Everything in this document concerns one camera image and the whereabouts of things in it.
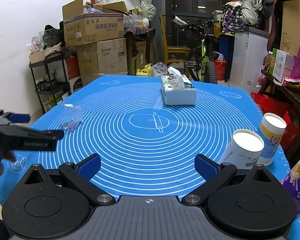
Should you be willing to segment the yellow banded paper cup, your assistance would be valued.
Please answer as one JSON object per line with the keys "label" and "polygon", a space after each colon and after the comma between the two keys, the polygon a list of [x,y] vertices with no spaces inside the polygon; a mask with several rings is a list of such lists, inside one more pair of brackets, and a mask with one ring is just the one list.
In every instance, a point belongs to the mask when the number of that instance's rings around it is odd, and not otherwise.
{"label": "yellow banded paper cup", "polygon": [[273,162],[276,150],[281,142],[287,124],[280,116],[274,113],[265,113],[260,122],[257,133],[264,141],[264,149],[258,163],[268,166]]}

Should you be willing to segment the red plastic bucket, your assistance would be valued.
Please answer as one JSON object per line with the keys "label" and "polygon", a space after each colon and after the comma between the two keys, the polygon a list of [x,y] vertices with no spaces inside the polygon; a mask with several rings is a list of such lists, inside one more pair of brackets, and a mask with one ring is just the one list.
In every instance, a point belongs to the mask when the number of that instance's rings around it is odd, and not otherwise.
{"label": "red plastic bucket", "polygon": [[218,81],[224,80],[227,62],[215,60],[215,61],[213,61],[213,63],[215,65],[215,69],[216,69],[217,80]]}

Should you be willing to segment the dark wooden side table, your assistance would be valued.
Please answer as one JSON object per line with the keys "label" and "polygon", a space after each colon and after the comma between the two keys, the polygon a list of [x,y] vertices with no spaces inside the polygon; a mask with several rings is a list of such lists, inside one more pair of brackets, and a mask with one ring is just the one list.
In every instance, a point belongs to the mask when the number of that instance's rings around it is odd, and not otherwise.
{"label": "dark wooden side table", "polygon": [[[261,70],[261,74],[265,76],[266,80],[258,93],[288,103],[298,120],[298,129],[300,131],[300,95],[292,88],[277,85],[274,77],[264,69]],[[290,158],[300,156],[300,135],[288,147],[285,154]]]}

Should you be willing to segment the open top cardboard box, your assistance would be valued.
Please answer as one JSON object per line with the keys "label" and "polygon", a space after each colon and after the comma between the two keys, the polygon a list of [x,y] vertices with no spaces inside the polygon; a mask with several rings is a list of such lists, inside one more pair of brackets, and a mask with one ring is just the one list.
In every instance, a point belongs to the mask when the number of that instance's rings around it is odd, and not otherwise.
{"label": "open top cardboard box", "polygon": [[67,47],[122,38],[124,12],[106,5],[84,5],[74,0],[62,6],[64,39]]}

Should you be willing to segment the green white carton box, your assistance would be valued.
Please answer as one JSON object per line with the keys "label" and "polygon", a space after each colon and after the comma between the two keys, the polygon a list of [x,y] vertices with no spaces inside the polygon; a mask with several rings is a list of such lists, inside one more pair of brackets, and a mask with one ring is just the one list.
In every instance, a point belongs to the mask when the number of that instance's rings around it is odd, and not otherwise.
{"label": "green white carton box", "polygon": [[282,82],[286,65],[287,53],[278,49],[273,49],[268,73],[277,81]]}

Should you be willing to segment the green black bicycle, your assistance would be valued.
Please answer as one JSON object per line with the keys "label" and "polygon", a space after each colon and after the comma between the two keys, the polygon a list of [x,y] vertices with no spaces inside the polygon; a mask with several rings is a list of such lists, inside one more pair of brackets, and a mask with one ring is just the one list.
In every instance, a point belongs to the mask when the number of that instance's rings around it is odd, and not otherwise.
{"label": "green black bicycle", "polygon": [[206,28],[212,28],[214,21],[207,20],[199,25],[183,21],[178,16],[168,16],[173,23],[180,27],[180,34],[183,38],[183,46],[190,48],[190,53],[184,65],[184,70],[194,81],[205,83],[217,83],[216,69],[213,61],[217,60],[220,54],[215,51],[218,38],[213,34],[205,32]]}

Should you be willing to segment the white chest freezer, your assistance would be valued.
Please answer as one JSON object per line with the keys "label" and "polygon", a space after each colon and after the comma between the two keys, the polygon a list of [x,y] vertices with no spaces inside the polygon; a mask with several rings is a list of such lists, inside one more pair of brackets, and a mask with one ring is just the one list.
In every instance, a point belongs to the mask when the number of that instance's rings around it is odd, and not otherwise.
{"label": "white chest freezer", "polygon": [[263,60],[268,55],[269,33],[255,28],[235,32],[234,54],[230,84],[248,93],[259,91],[258,78],[264,68]]}

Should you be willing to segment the white tissue box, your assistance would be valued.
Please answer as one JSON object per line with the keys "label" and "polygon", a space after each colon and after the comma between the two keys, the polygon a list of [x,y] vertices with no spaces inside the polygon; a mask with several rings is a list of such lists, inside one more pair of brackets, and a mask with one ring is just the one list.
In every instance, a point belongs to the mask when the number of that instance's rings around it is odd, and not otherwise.
{"label": "white tissue box", "polygon": [[167,75],[161,76],[161,93],[167,106],[192,106],[196,104],[197,92],[187,76],[169,67]]}

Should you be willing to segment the large lower cardboard box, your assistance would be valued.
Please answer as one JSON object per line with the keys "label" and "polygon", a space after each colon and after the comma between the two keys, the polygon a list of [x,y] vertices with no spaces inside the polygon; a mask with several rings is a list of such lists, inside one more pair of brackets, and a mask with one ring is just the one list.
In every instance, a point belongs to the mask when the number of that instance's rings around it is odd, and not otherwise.
{"label": "large lower cardboard box", "polygon": [[77,56],[81,76],[128,72],[125,38],[77,46]]}

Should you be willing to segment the clear plastic cup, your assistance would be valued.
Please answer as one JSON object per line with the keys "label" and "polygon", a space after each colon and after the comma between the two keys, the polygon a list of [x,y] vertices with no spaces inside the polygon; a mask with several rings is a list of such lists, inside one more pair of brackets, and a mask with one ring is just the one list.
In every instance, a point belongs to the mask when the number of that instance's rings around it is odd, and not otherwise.
{"label": "clear plastic cup", "polygon": [[63,103],[61,128],[73,132],[83,121],[83,110],[79,105]]}

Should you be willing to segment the white paper cup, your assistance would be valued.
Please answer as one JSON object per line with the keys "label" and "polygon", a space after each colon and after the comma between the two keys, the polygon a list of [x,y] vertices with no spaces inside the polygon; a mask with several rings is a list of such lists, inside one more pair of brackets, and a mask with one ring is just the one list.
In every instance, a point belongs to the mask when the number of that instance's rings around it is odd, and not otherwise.
{"label": "white paper cup", "polygon": [[218,163],[231,163],[238,169],[251,169],[264,149],[263,139],[248,129],[234,131]]}

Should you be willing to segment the black metal shelf rack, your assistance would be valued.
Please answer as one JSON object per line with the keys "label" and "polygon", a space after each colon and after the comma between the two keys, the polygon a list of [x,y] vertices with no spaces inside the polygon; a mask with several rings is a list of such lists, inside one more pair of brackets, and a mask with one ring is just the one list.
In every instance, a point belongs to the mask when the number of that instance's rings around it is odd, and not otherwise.
{"label": "black metal shelf rack", "polygon": [[[50,70],[49,65],[55,62],[61,61],[62,70],[65,81],[58,81],[56,78],[56,74],[54,71]],[[45,75],[41,79],[36,79],[34,74],[34,68],[44,67]],[[62,51],[53,50],[49,52],[48,55],[43,59],[43,61],[39,61],[36,63],[29,62],[29,68],[31,70],[35,93],[38,96],[40,106],[42,108],[43,113],[45,114],[49,111],[43,101],[41,96],[52,96],[53,98],[53,107],[58,104],[56,94],[62,92],[63,94],[68,93],[71,95],[71,89],[69,84],[69,79],[67,77],[66,67],[65,67],[65,57]]]}

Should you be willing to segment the wooden chair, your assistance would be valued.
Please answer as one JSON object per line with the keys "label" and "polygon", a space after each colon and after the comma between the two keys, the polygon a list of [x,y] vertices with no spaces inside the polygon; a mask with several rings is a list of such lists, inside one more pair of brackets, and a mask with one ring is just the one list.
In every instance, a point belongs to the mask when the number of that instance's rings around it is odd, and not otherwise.
{"label": "wooden chair", "polygon": [[172,63],[183,63],[185,65],[187,57],[191,51],[190,48],[182,46],[168,46],[164,18],[162,15],[159,16],[159,21],[162,35],[164,64],[166,66],[169,66]]}

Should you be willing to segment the tall cardboard box right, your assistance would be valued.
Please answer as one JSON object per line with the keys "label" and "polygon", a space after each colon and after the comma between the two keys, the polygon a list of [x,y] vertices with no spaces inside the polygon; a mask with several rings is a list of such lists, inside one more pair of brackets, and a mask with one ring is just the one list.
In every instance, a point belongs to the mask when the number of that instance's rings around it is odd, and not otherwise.
{"label": "tall cardboard box right", "polygon": [[280,50],[297,56],[300,47],[300,0],[283,3]]}

